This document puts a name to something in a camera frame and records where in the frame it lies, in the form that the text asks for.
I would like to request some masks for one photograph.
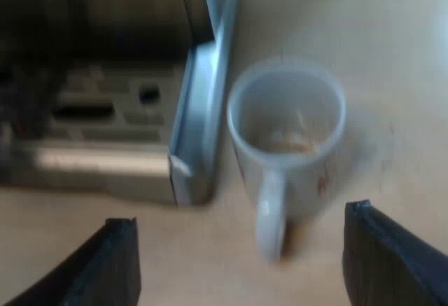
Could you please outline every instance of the white mug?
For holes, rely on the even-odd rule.
[[[331,196],[345,120],[341,85],[311,62],[262,62],[232,88],[227,121],[266,259],[280,258],[287,218],[306,216]]]

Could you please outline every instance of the mug rim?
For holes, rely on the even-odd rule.
[[[235,102],[257,80],[266,74],[275,72],[297,72],[309,74],[322,80],[339,100],[340,115],[334,130],[319,144],[319,149],[314,153],[268,153],[256,148],[247,142],[235,127],[232,110]],[[234,144],[238,145],[253,159],[265,165],[278,168],[289,168],[310,165],[324,158],[340,142],[344,133],[347,116],[347,104],[344,90],[340,82],[326,69],[309,60],[301,59],[270,59],[255,63],[239,75],[230,91],[227,102],[227,124]]]

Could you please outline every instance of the black object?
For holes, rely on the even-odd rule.
[[[5,306],[135,306],[140,290],[137,221],[112,218]]]
[[[346,205],[343,268],[353,306],[448,305],[448,257],[370,201]]]

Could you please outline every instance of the table surface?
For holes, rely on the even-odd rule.
[[[277,264],[254,248],[254,209],[223,130],[214,200],[161,207],[105,195],[0,191],[0,304],[105,218],[138,218],[140,305],[348,305],[344,204],[370,198],[448,253],[448,0],[241,0],[229,84],[273,56],[314,60],[346,91],[352,170],[297,223]]]

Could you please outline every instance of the mug handle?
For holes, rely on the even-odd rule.
[[[256,242],[267,260],[278,260],[283,249],[286,227],[286,175],[268,170],[258,191]]]

